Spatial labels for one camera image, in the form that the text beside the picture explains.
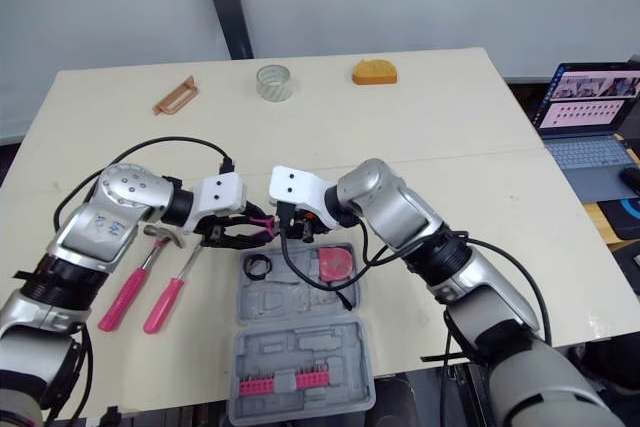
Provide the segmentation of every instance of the gray tool case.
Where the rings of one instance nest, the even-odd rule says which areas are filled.
[[[303,273],[318,281],[318,249],[325,247],[349,251],[354,262],[350,277],[357,273],[350,244],[291,242],[289,254]],[[239,269],[237,315],[248,328],[234,339],[228,408],[231,423],[265,424],[373,407],[375,389],[362,322],[344,308],[335,292],[300,280],[279,249],[259,253],[272,263],[264,280],[252,281]],[[243,262],[250,255],[245,254]],[[358,283],[341,292],[355,310],[360,303]],[[296,387],[296,374],[317,371],[328,372],[328,386]],[[272,379],[273,393],[241,396],[240,384],[249,379]]]

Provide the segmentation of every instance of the table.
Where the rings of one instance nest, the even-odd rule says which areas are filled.
[[[351,84],[350,69],[363,57],[393,61],[399,83]],[[272,62],[289,67],[298,83],[283,104],[255,93],[255,72]],[[176,116],[153,117],[153,103],[191,74],[198,97]],[[337,179],[379,156],[452,228],[500,245],[530,269],[547,300],[556,345],[640,330],[640,304],[482,49],[60,73],[0,193],[0,299],[20,285],[4,279],[35,267],[53,235],[54,206],[81,178],[130,145],[169,134],[227,149],[250,200],[264,207],[275,164]],[[154,146],[131,160],[187,185],[215,173],[219,163],[213,152],[191,145]],[[325,239],[361,247],[359,229],[318,240]],[[196,241],[190,237],[187,249]],[[96,329],[150,245],[136,240],[92,306],[96,368],[85,415],[113,404],[147,410],[228,397],[232,338],[243,328],[234,317],[238,252],[206,250],[165,330],[148,336],[144,319],[188,255],[169,247],[121,328]],[[372,251],[379,246],[376,239]],[[535,306],[514,269],[487,255]],[[375,375],[419,369],[420,355],[442,353],[442,307],[402,263],[372,269],[361,288],[357,314]]]
[[[640,164],[640,159],[635,154],[633,149],[627,149],[627,152],[629,153],[629,155],[631,156],[631,158],[634,160],[635,163]],[[604,213],[602,212],[602,209],[600,209],[600,206],[596,202],[591,204],[584,204],[584,208],[589,214],[591,221],[595,224],[596,228],[598,229],[600,236],[602,237],[602,239],[605,241],[605,243],[609,246],[611,250],[620,249],[626,245],[629,245],[637,241],[637,239],[635,240],[620,239],[616,235],[611,225],[609,224],[609,221],[607,220]]]

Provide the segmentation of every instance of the black ring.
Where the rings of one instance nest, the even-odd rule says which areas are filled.
[[[259,261],[266,262],[267,269],[263,273],[256,275],[251,272],[251,269],[253,268],[253,264]],[[244,275],[246,275],[250,280],[264,280],[267,274],[271,272],[272,267],[273,264],[271,264],[271,259],[262,254],[247,255],[242,262],[242,270],[244,270]]]

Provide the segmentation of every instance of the hammer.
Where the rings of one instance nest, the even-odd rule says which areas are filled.
[[[129,276],[111,304],[111,307],[98,324],[98,328],[105,332],[112,332],[118,328],[124,314],[127,313],[129,306],[138,295],[138,292],[140,292],[151,267],[156,263],[156,260],[158,260],[158,257],[160,257],[160,254],[167,244],[174,242],[180,248],[184,245],[182,239],[169,229],[146,225],[142,231],[146,235],[156,238],[153,243],[153,249],[151,249],[147,258],[144,259],[142,265]]]

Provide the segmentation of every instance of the laptop screen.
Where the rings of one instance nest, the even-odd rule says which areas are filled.
[[[637,64],[561,64],[533,123],[543,138],[613,134],[639,95]]]

